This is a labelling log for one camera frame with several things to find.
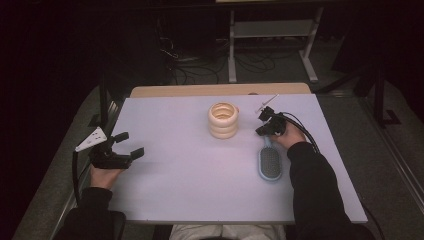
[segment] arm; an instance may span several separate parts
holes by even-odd
[[[80,205],[68,213],[55,240],[113,239],[113,222],[108,211],[112,199],[110,189],[122,171],[91,166],[90,187],[83,190]]]
[[[272,139],[288,149],[298,239],[355,239],[336,175],[326,158],[315,153],[291,123],[287,123],[283,135]]]

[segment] white pants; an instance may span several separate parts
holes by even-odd
[[[240,240],[285,240],[282,225],[174,225],[170,240],[198,240],[210,237]]]

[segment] person's right hand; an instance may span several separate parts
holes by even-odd
[[[286,123],[286,131],[284,134],[280,136],[272,135],[270,138],[271,140],[281,144],[286,149],[289,149],[291,146],[298,142],[306,142],[306,138],[303,132],[289,122]]]

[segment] black sleeve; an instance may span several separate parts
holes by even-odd
[[[55,240],[113,239],[113,222],[108,211],[112,192],[104,188],[86,188],[80,206],[66,216]]]
[[[294,144],[287,156],[298,239],[356,239],[327,159],[307,142]]]

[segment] hand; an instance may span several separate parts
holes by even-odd
[[[100,169],[90,166],[91,187],[111,189],[124,169]]]
[[[272,135],[271,140],[278,142],[286,149],[289,149],[291,146],[298,142],[306,142],[306,138],[303,132],[289,122],[286,123],[286,131],[284,134],[280,136]]]

